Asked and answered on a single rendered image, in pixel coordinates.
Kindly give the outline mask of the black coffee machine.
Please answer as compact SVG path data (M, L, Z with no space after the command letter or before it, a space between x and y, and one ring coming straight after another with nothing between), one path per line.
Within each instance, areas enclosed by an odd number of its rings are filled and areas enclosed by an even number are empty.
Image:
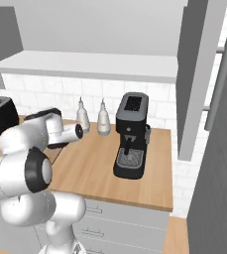
M143 92L127 92L122 97L116 113L120 145L113 167L118 178L138 180L144 174L151 135L148 106L149 96Z

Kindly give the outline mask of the grey drawer front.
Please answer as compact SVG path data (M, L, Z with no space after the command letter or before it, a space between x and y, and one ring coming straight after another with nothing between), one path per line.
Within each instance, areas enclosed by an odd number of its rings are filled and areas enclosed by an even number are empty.
M94 249L102 249L105 254L163 254L162 251L131 247L105 240L98 240L87 236L78 236L77 239L84 246L84 248L92 247Z
M104 233L104 237L101 238L83 234L81 229L87 227L89 227L90 230L100 229L100 231ZM164 229L156 229L91 216L84 216L79 222L73 225L73 229L76 235L91 236L95 239L108 240L114 243L145 247L154 250L163 249L166 236L166 231Z
M86 199L86 207L99 207L102 213L87 212L86 215L127 222L135 225L166 229L169 222L169 213L165 211L140 208L136 206L117 204L93 199Z

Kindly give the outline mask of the dark grey fridge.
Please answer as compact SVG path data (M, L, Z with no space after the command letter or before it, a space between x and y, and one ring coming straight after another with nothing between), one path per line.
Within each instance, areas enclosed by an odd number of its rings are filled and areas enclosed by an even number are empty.
M227 75L187 215L189 254L227 254Z

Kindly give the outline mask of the white bottle with pointed cap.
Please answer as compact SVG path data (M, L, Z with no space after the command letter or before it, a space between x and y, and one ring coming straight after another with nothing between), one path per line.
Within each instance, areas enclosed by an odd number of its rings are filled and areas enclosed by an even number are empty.
M76 122L82 127L84 133L88 133L90 129L89 118L86 109L84 108L84 104L82 98L79 98L78 101L78 109L76 112Z
M97 118L97 132L99 135L106 136L111 131L111 124L105 102L101 101L100 110Z

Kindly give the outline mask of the grey wall cabinet body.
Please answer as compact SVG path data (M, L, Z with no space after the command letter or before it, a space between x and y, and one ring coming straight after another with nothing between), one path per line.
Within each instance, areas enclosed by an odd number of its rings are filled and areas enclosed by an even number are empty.
M23 50L0 73L173 83L188 0L0 0Z

